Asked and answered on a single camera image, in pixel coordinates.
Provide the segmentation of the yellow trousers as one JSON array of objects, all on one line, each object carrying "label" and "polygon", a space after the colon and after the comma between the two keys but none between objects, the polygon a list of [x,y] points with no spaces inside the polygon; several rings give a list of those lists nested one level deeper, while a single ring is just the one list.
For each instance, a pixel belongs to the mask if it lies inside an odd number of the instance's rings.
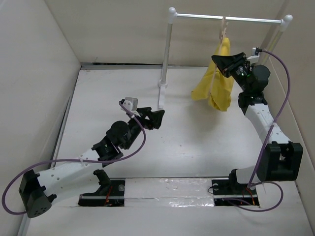
[{"label": "yellow trousers", "polygon": [[231,104],[234,79],[224,77],[211,60],[200,82],[191,92],[193,101],[207,100],[208,105],[226,112]]}]

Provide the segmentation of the beige plastic hanger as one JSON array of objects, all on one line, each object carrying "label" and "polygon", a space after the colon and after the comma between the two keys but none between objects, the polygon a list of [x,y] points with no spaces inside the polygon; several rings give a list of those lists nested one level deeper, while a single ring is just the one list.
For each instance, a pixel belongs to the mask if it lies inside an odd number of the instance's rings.
[{"label": "beige plastic hanger", "polygon": [[[219,33],[219,40],[220,40],[220,46],[219,46],[219,50],[218,50],[219,56],[221,55],[221,48],[222,48],[223,41],[224,41],[225,36],[226,36],[227,25],[228,25],[228,22],[226,21],[226,17],[223,16],[223,18],[221,20],[221,27],[220,27],[220,33]],[[211,92],[212,92],[212,87],[213,87],[216,72],[217,72],[217,65],[215,64],[215,68],[213,71],[213,75],[212,75],[212,79],[211,79],[211,83],[210,83],[210,88],[209,88],[209,95],[211,95]]]}]

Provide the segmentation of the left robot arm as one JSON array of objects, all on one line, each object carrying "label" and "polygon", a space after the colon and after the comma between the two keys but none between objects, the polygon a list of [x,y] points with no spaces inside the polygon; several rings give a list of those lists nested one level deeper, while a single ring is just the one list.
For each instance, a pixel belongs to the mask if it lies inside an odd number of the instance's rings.
[{"label": "left robot arm", "polygon": [[128,122],[113,123],[105,137],[78,158],[37,173],[33,169],[25,172],[19,193],[28,218],[38,217],[52,205],[75,195],[104,196],[106,205],[112,205],[110,198],[117,185],[104,168],[125,159],[121,151],[129,149],[140,133],[159,129],[164,114],[164,110],[153,112],[151,107],[128,111]]}]

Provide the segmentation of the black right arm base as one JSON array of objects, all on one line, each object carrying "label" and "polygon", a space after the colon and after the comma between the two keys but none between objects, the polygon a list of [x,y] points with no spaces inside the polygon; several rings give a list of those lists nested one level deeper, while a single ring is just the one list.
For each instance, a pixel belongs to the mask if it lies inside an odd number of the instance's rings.
[{"label": "black right arm base", "polygon": [[214,206],[259,206],[256,190],[247,188],[247,184],[237,182],[236,169],[228,177],[212,179],[208,193],[212,194]]}]

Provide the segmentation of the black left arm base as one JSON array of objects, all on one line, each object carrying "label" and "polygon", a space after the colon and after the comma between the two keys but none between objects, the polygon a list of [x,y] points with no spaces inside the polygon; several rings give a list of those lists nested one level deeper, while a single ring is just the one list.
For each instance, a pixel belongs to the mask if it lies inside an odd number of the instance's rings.
[{"label": "black left arm base", "polygon": [[79,197],[81,207],[123,207],[125,205],[124,178],[110,179],[104,170],[95,170],[99,188],[92,193],[84,193]]}]

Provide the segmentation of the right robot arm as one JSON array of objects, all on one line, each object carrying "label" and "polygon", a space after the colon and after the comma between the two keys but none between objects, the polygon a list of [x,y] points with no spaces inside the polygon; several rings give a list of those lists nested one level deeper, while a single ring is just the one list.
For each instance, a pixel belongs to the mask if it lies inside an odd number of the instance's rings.
[{"label": "right robot arm", "polygon": [[238,105],[245,117],[254,126],[262,147],[254,166],[234,169],[229,175],[227,187],[234,194],[267,181],[295,181],[298,177],[303,147],[294,143],[277,125],[278,116],[269,111],[264,89],[267,87],[270,70],[256,65],[245,53],[233,56],[212,56],[219,71],[232,77],[242,89]]}]

